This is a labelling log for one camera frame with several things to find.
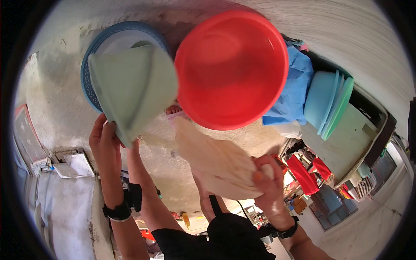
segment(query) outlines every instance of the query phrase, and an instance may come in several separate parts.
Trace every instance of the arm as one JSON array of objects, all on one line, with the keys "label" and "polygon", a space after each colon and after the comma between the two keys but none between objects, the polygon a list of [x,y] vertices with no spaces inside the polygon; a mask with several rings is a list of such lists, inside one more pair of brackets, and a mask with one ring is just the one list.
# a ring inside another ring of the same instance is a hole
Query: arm
[{"label": "arm", "polygon": [[[115,123],[111,122],[103,127],[105,121],[104,114],[97,118],[89,137],[89,145],[100,173],[105,204],[114,209],[124,200],[120,179],[120,141],[114,132]],[[123,259],[149,259],[145,242],[132,217],[124,222],[110,221]]]},{"label": "arm", "polygon": [[[264,164],[270,164],[275,172],[275,179],[271,180],[261,171],[253,174],[253,182],[257,189],[263,192],[255,198],[258,205],[266,214],[271,224],[279,231],[286,231],[295,225],[295,220],[287,211],[283,199],[283,172],[269,155],[254,160],[257,168]],[[322,249],[315,246],[299,225],[291,238],[280,239],[286,250],[289,250],[297,260],[330,260]]]}]

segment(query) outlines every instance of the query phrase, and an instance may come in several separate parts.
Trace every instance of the striped cloth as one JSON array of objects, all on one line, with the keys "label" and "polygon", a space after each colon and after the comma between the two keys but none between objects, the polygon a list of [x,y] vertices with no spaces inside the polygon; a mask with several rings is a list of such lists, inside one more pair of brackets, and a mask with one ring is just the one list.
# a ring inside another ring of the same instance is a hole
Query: striped cloth
[{"label": "striped cloth", "polygon": [[354,188],[357,193],[357,200],[361,201],[365,199],[366,196],[374,189],[374,185],[371,183],[370,177],[366,176],[363,181],[361,181],[357,187]]}]

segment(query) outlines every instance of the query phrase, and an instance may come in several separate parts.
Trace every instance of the white plastic bag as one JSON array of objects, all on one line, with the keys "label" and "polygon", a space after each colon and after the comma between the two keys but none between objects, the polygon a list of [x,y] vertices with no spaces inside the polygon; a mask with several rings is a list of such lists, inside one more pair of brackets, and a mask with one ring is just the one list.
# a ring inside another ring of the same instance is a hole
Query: white plastic bag
[{"label": "white plastic bag", "polygon": [[302,134],[300,133],[300,124],[297,120],[294,120],[291,123],[287,124],[277,124],[273,125],[273,128],[279,132],[281,136],[287,138],[296,138],[300,139]]}]

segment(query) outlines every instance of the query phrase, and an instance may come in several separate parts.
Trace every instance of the blue plastic basin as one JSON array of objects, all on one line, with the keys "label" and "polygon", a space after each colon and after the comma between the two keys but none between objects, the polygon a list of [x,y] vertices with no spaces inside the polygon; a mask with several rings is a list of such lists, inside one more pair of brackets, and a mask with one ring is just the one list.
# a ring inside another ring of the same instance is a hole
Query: blue plastic basin
[{"label": "blue plastic basin", "polygon": [[339,71],[315,73],[305,102],[305,119],[318,130],[320,135],[334,101]]}]

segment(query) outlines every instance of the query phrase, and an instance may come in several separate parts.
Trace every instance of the electrical cable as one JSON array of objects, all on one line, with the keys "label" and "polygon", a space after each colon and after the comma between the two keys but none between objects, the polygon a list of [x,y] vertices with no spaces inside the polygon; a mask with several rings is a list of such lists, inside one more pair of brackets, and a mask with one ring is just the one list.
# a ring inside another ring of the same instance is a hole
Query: electrical cable
[{"label": "electrical cable", "polygon": [[245,213],[245,210],[244,210],[243,206],[241,205],[241,203],[240,203],[239,201],[237,201],[237,202],[238,202],[238,204],[240,204],[241,210],[243,211],[243,213],[244,213],[245,217],[246,217],[247,219],[250,219],[250,218],[247,216],[247,214]]}]

